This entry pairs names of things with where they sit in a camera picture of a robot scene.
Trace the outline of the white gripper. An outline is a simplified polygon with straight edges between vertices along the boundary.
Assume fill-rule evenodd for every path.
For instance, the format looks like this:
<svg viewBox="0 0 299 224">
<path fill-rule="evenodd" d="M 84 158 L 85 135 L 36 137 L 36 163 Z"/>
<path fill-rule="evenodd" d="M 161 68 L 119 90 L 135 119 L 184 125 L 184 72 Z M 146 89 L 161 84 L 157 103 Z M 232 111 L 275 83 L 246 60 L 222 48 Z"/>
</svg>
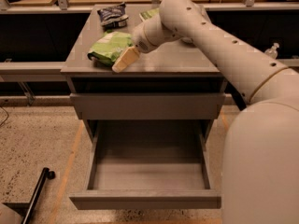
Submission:
<svg viewBox="0 0 299 224">
<path fill-rule="evenodd" d="M 114 72 L 120 73 L 123 70 L 125 70 L 129 65 L 135 63 L 139 59 L 140 52 L 148 53 L 150 51 L 148 40 L 144 35 L 143 24 L 139 24 L 133 30 L 132 39 L 135 46 L 129 47 L 123 51 L 121 56 L 112 66 L 112 70 Z"/>
</svg>

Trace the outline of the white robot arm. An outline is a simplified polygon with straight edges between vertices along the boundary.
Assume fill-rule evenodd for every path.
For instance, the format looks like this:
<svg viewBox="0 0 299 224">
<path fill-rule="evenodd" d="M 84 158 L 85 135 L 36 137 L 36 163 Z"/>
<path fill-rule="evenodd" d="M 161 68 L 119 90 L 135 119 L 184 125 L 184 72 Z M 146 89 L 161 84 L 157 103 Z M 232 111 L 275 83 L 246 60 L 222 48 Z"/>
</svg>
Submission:
<svg viewBox="0 0 299 224">
<path fill-rule="evenodd" d="M 206 20 L 191 0 L 163 0 L 112 68 L 120 72 L 140 53 L 182 37 L 247 104 L 225 138 L 222 224 L 299 224 L 299 74 Z"/>
</svg>

